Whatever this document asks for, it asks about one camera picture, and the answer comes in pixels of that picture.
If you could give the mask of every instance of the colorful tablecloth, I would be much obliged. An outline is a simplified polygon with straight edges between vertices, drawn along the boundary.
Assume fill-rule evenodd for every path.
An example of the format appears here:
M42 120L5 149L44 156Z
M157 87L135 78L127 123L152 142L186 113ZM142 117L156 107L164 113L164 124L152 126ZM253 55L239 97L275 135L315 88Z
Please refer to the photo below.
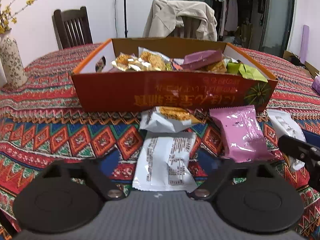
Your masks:
M81 108L70 71L98 44L50 53L27 68L25 85L0 91L0 208L15 224L12 203L17 194L48 164L56 159L68 162L88 157L119 155L112 179L127 193L145 133L139 131L139 113L86 113ZM279 79L269 107L288 111L306 130L320 134L320 96L313 79L289 62L257 51L247 54ZM207 112L194 114L208 120ZM279 160L276 170L300 193L305 212L296 230L310 239L320 239L320 194L308 186L303 168L290 173L277 148L277 138L266 112L257 120L268 150ZM189 169L198 183L207 176L197 161L200 151L219 156L222 143L214 125L199 124L190 156ZM10 236L0 230L0 239Z

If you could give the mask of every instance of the screw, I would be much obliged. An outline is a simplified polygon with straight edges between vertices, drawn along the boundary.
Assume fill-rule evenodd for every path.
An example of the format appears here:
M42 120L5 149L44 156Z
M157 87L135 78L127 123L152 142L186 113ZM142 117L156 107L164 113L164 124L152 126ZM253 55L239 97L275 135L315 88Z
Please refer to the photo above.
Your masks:
M195 195L196 195L197 197L207 197L207 196L210 195L210 192L209 192L209 190L207 190L207 189L199 188L199 189L196 189L196 190L195 190Z
M108 192L108 197L110 198L119 198L122 195L122 191L119 189L111 189Z

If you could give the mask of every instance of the floral vase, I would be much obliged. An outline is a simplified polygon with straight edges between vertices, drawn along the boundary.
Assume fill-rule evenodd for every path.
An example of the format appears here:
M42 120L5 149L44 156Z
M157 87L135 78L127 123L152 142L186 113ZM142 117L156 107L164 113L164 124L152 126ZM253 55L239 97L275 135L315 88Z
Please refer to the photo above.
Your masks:
M20 58L16 40L10 36L10 31L0 35L0 59L7 83L10 87L18 88L27 81Z

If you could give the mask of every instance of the pink snack wrapper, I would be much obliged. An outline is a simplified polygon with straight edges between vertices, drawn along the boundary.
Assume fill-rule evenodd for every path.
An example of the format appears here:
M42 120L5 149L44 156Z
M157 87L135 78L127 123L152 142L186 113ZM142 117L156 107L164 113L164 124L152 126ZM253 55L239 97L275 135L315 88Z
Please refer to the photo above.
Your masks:
M222 61L221 50L204 50L185 55L181 67L184 70L195 70L218 61Z
M312 88L320 95L320 76L316 76L312 83Z
M221 129L225 157L235 162L271 160L254 106L210 109L210 116Z

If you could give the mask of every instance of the round table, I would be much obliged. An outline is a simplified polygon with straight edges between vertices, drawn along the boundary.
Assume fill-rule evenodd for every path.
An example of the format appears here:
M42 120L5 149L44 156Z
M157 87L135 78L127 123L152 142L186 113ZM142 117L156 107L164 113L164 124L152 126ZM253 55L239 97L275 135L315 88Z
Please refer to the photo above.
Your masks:
M71 70L99 44L84 45L52 52L25 68L28 81L16 90L0 92L0 208L14 223L12 203L15 196L43 168L57 158L78 162L105 154L120 155L112 179L125 193L131 188L135 165L144 134L138 131L137 113L86 113L81 108L71 80ZM268 68L278 79L278 86L268 107L291 113L306 130L320 134L320 96L311 88L313 78L284 59L244 49ZM207 113L194 114L206 120ZM277 148L277 138L266 111L257 113L268 150L278 160L275 169L300 193L305 212L296 230L317 239L320 231L320 194L308 186L305 168L290 173ZM220 154L220 134L208 124L197 125L196 146L189 169L197 183L207 176L198 164L196 152ZM102 143L108 137L108 143ZM0 230L5 239L9 236Z

